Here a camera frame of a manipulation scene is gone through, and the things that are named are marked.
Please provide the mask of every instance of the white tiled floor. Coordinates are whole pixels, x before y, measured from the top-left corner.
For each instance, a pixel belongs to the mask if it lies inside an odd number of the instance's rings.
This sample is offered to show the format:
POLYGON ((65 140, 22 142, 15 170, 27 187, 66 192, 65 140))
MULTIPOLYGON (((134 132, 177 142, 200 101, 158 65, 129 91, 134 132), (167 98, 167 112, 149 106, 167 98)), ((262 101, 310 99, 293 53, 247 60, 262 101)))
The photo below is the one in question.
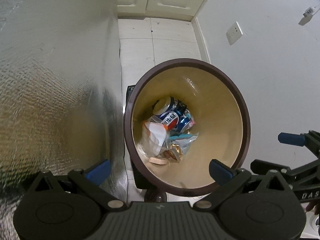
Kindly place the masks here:
MULTIPOLYGON (((127 87, 135 85, 155 65, 174 58, 201 59, 190 22, 158 18, 119 19, 118 22, 124 106, 127 87)), ((143 201, 145 191, 135 186, 127 148, 124 162, 129 179, 128 202, 143 201)), ((169 201, 193 204, 198 199, 168 194, 169 201)))

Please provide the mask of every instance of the human hand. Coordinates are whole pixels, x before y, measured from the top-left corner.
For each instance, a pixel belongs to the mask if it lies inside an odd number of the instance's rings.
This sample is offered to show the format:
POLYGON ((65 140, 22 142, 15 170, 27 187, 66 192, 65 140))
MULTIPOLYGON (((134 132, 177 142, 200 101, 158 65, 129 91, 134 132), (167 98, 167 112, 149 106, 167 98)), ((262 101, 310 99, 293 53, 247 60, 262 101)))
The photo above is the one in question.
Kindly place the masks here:
POLYGON ((306 206, 306 211, 309 212, 315 208, 315 215, 319 215, 320 213, 320 201, 314 200, 308 203, 308 206, 306 206))

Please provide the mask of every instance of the wall socket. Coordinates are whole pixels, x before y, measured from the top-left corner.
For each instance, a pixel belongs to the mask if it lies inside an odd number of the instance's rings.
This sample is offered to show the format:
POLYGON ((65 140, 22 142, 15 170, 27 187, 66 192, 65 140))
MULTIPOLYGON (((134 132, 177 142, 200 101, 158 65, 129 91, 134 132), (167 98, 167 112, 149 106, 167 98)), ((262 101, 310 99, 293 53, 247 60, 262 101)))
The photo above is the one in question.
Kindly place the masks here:
POLYGON ((229 44, 234 44, 241 36, 242 36, 242 30, 238 24, 238 22, 235 22, 227 31, 227 39, 229 41, 229 44))

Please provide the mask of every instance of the clear plastic bag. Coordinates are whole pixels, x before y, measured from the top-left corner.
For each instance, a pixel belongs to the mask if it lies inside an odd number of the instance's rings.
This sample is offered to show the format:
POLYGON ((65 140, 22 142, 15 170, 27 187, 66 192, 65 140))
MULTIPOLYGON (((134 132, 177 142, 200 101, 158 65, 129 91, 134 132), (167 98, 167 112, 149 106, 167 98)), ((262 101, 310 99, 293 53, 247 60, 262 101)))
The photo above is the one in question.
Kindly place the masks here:
POLYGON ((196 134, 187 134, 182 133, 177 136, 171 136, 170 142, 171 144, 179 145, 183 155, 186 155, 191 144, 198 138, 199 133, 196 134))
POLYGON ((165 125, 152 122, 151 119, 142 123, 140 146, 147 157, 156 157, 168 150, 170 134, 165 125))

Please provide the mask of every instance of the blue soda can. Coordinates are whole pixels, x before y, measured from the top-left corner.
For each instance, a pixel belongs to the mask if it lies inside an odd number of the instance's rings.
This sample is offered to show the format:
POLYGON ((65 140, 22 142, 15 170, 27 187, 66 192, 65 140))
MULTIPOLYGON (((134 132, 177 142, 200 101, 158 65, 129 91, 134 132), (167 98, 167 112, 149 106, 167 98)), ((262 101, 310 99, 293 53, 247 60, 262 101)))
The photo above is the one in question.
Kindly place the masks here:
POLYGON ((153 109, 152 119, 166 125, 169 130, 179 133, 195 124, 187 105, 174 97, 166 97, 158 101, 153 109))

